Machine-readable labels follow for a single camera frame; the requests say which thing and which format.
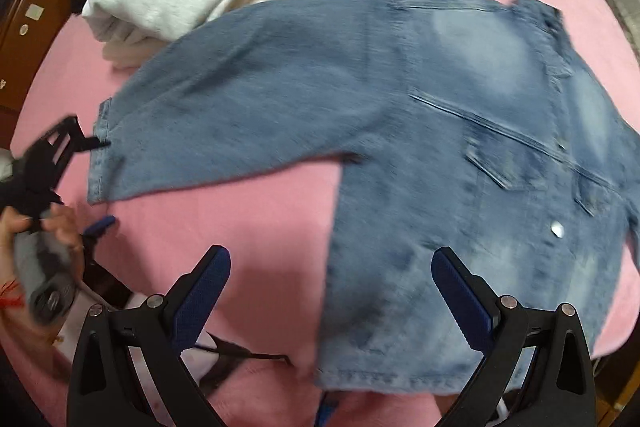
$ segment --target gray handle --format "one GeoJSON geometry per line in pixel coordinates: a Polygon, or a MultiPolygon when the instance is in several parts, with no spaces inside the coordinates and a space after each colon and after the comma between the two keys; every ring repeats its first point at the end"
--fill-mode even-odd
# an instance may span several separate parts
{"type": "Polygon", "coordinates": [[[37,323],[51,324],[68,312],[76,297],[71,255],[52,233],[18,233],[14,264],[25,302],[37,323]]]}

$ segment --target human hand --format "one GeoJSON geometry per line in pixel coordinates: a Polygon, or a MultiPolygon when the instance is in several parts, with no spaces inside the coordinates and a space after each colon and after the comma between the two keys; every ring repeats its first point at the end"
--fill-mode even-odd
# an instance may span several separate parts
{"type": "MultiPolygon", "coordinates": [[[[14,236],[29,228],[31,219],[21,216],[10,206],[0,216],[0,288],[6,288],[16,280],[14,270],[14,236]]],[[[72,260],[72,274],[76,280],[82,279],[84,256],[82,239],[76,229],[76,214],[73,209],[60,204],[51,205],[51,216],[42,220],[42,228],[53,233],[57,240],[69,248],[72,260]]],[[[19,286],[5,292],[3,298],[18,298],[19,286]]],[[[9,334],[33,357],[34,351],[50,347],[60,332],[64,317],[53,324],[43,326],[36,323],[25,305],[0,308],[2,325],[9,334]]]]}

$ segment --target pink bedsheet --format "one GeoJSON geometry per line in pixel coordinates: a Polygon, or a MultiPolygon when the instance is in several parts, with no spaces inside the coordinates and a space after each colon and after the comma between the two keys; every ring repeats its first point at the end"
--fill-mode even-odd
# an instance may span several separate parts
{"type": "MultiPolygon", "coordinates": [[[[640,129],[640,73],[634,55],[604,0],[542,0],[559,7],[578,52],[599,77],[623,117],[640,129]]],[[[15,154],[68,113],[91,130],[100,101],[130,71],[114,72],[100,44],[78,18],[62,29],[38,72],[12,142],[15,154]]],[[[311,376],[322,307],[324,270],[340,167],[307,162],[259,178],[166,192],[114,204],[86,204],[88,156],[78,156],[60,185],[85,225],[105,213],[119,228],[98,248],[98,259],[137,291],[164,292],[214,243],[232,253],[232,273],[207,327],[261,351],[286,352],[297,369],[250,363],[212,399],[234,426],[312,424],[319,391],[311,376]]],[[[606,326],[595,354],[617,349],[640,310],[640,276],[628,248],[606,326]]],[[[63,425],[64,389],[28,365],[17,369],[34,400],[55,426],[63,425]]],[[[335,426],[429,426],[437,422],[433,397],[354,393],[335,426]]]]}

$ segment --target pocket flap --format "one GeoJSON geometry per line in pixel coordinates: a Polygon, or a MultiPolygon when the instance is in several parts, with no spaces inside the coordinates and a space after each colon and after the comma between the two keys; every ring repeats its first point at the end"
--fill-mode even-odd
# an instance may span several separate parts
{"type": "Polygon", "coordinates": [[[544,153],[485,128],[474,130],[466,141],[466,158],[505,190],[546,187],[550,159],[544,153]]]}
{"type": "Polygon", "coordinates": [[[587,214],[597,216],[609,208],[611,203],[611,190],[582,174],[576,173],[574,200],[587,214]]]}

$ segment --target silver bolt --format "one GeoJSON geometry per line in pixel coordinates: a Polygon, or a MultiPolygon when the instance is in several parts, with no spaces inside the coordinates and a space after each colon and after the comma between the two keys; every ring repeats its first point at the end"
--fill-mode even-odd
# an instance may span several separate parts
{"type": "Polygon", "coordinates": [[[146,305],[150,308],[158,308],[158,306],[162,304],[162,301],[164,301],[164,299],[162,299],[161,295],[151,295],[146,300],[146,305]]]}
{"type": "Polygon", "coordinates": [[[97,317],[102,313],[102,304],[94,304],[89,308],[89,316],[97,317]]]}
{"type": "Polygon", "coordinates": [[[511,295],[503,295],[500,297],[500,303],[510,310],[513,310],[517,305],[518,301],[516,301],[515,297],[511,297],[511,295]]]}
{"type": "Polygon", "coordinates": [[[58,291],[51,292],[49,295],[49,299],[47,299],[47,308],[53,311],[56,309],[56,306],[58,305],[59,302],[60,302],[60,292],[58,291]]]}
{"type": "Polygon", "coordinates": [[[560,306],[560,309],[562,310],[562,313],[564,313],[568,317],[573,317],[575,315],[575,308],[571,306],[571,304],[564,303],[562,306],[560,306]]]}

